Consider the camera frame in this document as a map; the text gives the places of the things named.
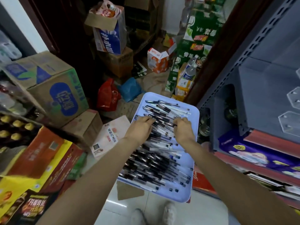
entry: white tile floor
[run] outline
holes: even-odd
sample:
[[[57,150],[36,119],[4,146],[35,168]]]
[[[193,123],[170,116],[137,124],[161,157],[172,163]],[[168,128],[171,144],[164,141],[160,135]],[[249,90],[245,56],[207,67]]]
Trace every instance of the white tile floor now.
[[[95,162],[92,155],[89,155],[83,173]],[[130,215],[136,208],[144,212],[149,225],[157,225],[161,220],[164,205],[168,201],[147,191],[142,197],[121,201],[118,201],[117,195],[115,183],[95,225],[131,225]],[[227,207],[223,202],[204,194],[192,191],[190,204],[175,202],[175,206],[177,209],[175,225],[228,225]]]

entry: shoe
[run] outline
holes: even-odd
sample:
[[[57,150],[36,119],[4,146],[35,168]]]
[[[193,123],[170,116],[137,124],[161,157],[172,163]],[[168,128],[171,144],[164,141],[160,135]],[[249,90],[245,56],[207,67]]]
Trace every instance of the shoe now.
[[[175,204],[168,202],[163,210],[163,224],[174,225],[176,219]]]
[[[137,208],[131,214],[131,225],[147,225],[146,218],[141,209]]]

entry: white wall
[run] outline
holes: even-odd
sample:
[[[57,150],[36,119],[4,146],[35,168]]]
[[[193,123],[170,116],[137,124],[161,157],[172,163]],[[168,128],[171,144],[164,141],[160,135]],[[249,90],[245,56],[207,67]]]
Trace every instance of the white wall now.
[[[185,0],[165,0],[162,29],[177,35]]]
[[[0,0],[0,3],[37,53],[48,50],[19,0]]]

